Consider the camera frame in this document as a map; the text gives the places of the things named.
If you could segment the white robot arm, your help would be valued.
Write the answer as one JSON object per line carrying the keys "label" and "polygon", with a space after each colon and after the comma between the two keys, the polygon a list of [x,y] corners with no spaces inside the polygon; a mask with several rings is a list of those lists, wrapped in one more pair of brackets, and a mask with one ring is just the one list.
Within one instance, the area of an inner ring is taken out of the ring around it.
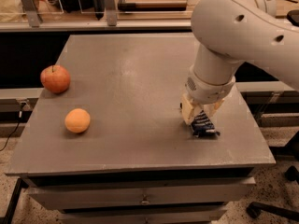
{"label": "white robot arm", "polygon": [[251,63],[299,90],[299,29],[276,19],[275,0],[200,0],[191,27],[199,48],[182,95],[186,124],[218,105],[235,84],[235,72]]}

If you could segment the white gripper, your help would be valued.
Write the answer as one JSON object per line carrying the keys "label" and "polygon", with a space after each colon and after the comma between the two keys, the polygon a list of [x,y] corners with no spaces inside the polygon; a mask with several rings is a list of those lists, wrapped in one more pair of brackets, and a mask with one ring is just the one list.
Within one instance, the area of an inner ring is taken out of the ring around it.
{"label": "white gripper", "polygon": [[185,123],[190,125],[202,111],[202,107],[199,104],[210,104],[207,106],[206,113],[209,118],[212,118],[223,104],[223,98],[230,93],[234,84],[234,77],[223,85],[206,83],[195,74],[192,66],[185,82],[187,93],[181,96],[181,114]]}

